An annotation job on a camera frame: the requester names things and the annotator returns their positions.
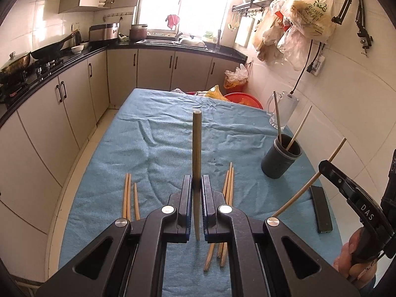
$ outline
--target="black rectangular object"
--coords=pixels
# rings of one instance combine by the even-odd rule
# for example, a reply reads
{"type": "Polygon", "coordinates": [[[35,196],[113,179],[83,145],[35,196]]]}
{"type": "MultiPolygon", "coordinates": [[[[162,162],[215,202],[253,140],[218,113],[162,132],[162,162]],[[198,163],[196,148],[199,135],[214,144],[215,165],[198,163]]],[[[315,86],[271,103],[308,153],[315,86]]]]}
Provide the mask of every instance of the black rectangular object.
{"type": "Polygon", "coordinates": [[[326,195],[324,194],[323,188],[321,186],[311,185],[310,191],[314,204],[318,232],[325,233],[333,231],[329,206],[327,205],[326,195]]]}

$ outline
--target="window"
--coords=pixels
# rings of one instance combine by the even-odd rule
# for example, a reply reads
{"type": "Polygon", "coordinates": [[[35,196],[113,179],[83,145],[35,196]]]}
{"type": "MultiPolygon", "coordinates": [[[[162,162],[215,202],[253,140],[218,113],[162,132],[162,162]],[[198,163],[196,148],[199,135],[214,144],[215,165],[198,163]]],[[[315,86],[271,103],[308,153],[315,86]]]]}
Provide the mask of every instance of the window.
{"type": "Polygon", "coordinates": [[[138,23],[148,24],[150,31],[183,32],[198,37],[217,34],[221,29],[227,0],[142,0],[138,23]],[[169,29],[166,18],[180,17],[178,28],[169,29]]]}

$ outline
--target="red cloth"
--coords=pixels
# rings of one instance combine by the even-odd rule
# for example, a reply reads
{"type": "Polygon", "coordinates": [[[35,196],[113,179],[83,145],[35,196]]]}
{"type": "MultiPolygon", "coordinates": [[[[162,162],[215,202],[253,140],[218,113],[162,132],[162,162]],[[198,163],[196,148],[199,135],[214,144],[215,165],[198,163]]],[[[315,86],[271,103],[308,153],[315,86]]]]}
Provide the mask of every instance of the red cloth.
{"type": "Polygon", "coordinates": [[[173,27],[179,23],[180,18],[176,14],[170,14],[165,21],[168,21],[168,27],[173,29],[173,27]]]}

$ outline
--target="blue tablecloth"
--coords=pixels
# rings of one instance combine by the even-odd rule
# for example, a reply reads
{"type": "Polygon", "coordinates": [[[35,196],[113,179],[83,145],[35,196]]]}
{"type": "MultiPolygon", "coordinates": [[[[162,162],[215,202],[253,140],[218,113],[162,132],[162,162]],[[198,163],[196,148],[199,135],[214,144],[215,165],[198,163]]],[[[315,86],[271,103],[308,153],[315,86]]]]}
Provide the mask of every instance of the blue tablecloth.
{"type": "MultiPolygon", "coordinates": [[[[209,174],[212,188],[221,191],[232,161],[234,206],[248,216],[264,220],[314,174],[304,153],[281,178],[273,180],[263,174],[260,162],[276,130],[262,110],[135,89],[104,134],[81,180],[67,221],[59,267],[121,216],[125,173],[132,173],[137,183],[141,217],[181,189],[183,176],[191,174],[192,112],[197,108],[202,110],[202,174],[209,174]]],[[[341,239],[332,211],[331,215],[334,230],[318,234],[307,192],[280,219],[332,263],[341,249],[341,239]]],[[[164,297],[231,296],[228,267],[220,269],[214,256],[210,271],[202,270],[208,248],[203,235],[196,241],[194,231],[187,244],[168,245],[164,297]]]]}

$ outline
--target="kitchen cabinet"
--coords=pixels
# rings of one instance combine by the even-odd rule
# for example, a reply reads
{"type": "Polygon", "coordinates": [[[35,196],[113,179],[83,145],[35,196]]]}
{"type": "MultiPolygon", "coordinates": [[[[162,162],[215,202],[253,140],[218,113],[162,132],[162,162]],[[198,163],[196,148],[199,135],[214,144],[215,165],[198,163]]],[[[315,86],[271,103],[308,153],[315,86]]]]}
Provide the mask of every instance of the kitchen cabinet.
{"type": "Polygon", "coordinates": [[[205,90],[212,57],[176,51],[171,90],[183,92],[205,90]]]}
{"type": "Polygon", "coordinates": [[[92,103],[94,104],[96,122],[98,122],[109,104],[106,51],[88,58],[88,73],[90,75],[92,103]]]}
{"type": "Polygon", "coordinates": [[[63,186],[79,147],[60,92],[56,77],[26,100],[17,111],[41,160],[63,186]]]}
{"type": "Polygon", "coordinates": [[[170,91],[175,51],[139,49],[137,87],[170,91]]]}
{"type": "Polygon", "coordinates": [[[136,88],[137,49],[107,51],[107,77],[110,104],[120,107],[136,88]]]}
{"type": "Polygon", "coordinates": [[[48,236],[1,202],[0,220],[0,256],[8,271],[21,278],[44,282],[48,236]]]}
{"type": "Polygon", "coordinates": [[[67,117],[81,149],[96,125],[87,60],[75,64],[58,77],[67,117]]]}
{"type": "Polygon", "coordinates": [[[239,64],[239,62],[235,61],[213,58],[205,90],[209,90],[215,85],[219,85],[221,93],[223,95],[227,94],[226,89],[224,88],[225,71],[235,71],[235,68],[239,67],[239,64]]]}
{"type": "Polygon", "coordinates": [[[0,153],[0,201],[48,233],[62,187],[41,161],[16,112],[0,129],[0,153]]]}

